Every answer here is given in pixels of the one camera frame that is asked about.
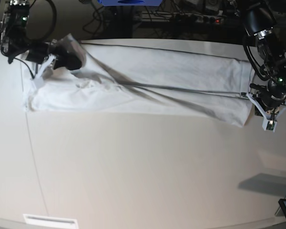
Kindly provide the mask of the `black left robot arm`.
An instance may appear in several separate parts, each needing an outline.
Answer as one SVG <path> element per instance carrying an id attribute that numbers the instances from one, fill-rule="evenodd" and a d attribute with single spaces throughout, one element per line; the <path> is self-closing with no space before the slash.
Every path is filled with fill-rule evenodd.
<path id="1" fill-rule="evenodd" d="M 263 111 L 272 111 L 286 103 L 286 58 L 285 50 L 273 27 L 276 19 L 263 0 L 231 0 L 235 15 L 242 22 L 246 35 L 243 48 L 258 78 L 266 85 L 250 84 L 257 91 L 254 98 Z M 259 65 L 249 49 L 248 43 L 256 38 L 257 51 L 264 61 Z"/>

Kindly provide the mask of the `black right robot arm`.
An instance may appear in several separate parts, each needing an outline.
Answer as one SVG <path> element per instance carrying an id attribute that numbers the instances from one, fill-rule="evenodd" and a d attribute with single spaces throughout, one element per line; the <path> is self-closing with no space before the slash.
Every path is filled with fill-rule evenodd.
<path id="1" fill-rule="evenodd" d="M 27 0 L 10 0 L 6 3 L 0 28 L 0 52 L 8 58 L 11 64 L 18 55 L 29 62 L 43 64 L 50 55 L 54 56 L 54 69 L 65 67 L 77 70 L 82 67 L 82 61 L 55 40 L 46 42 L 55 29 L 57 10 L 52 0 L 47 1 L 52 11 L 51 25 L 48 31 L 38 39 L 27 36 L 27 22 L 31 6 Z"/>

